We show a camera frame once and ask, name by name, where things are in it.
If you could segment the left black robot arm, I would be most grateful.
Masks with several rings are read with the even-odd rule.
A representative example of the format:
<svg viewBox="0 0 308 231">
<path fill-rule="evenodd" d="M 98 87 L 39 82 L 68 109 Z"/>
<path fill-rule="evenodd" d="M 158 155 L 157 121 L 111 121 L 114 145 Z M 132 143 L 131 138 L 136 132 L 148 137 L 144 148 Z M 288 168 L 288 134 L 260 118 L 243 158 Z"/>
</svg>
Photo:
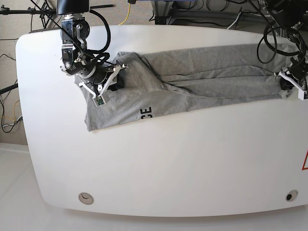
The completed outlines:
<svg viewBox="0 0 308 231">
<path fill-rule="evenodd" d="M 298 99 L 308 98 L 308 40 L 302 34 L 308 30 L 308 2 L 306 0 L 259 0 L 258 3 L 272 18 L 267 19 L 258 9 L 260 15 L 266 19 L 266 27 L 261 41 L 273 51 L 273 61 L 277 54 L 290 58 L 290 64 L 281 71 L 274 73 L 280 78 L 282 90 L 298 91 Z M 278 49 L 276 30 L 280 30 L 283 37 L 295 44 L 297 51 L 286 52 Z"/>
</svg>

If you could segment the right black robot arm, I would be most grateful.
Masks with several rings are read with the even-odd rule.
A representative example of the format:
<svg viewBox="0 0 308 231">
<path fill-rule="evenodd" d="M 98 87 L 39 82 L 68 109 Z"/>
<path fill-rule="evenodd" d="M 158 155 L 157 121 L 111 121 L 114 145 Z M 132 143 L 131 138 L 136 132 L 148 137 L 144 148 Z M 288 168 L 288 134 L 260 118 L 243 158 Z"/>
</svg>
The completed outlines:
<svg viewBox="0 0 308 231">
<path fill-rule="evenodd" d="M 124 87 L 123 80 L 117 75 L 128 65 L 108 62 L 110 54 L 106 50 L 111 42 L 111 30 L 106 19 L 90 8 L 88 0 L 59 0 L 56 12 L 58 16 L 63 16 L 60 26 L 62 71 L 80 79 L 79 87 L 92 95 L 95 106 L 107 104 L 107 91 Z M 90 25 L 83 16 L 87 12 L 99 17 L 107 32 L 106 44 L 99 50 L 89 50 L 87 46 Z"/>
</svg>

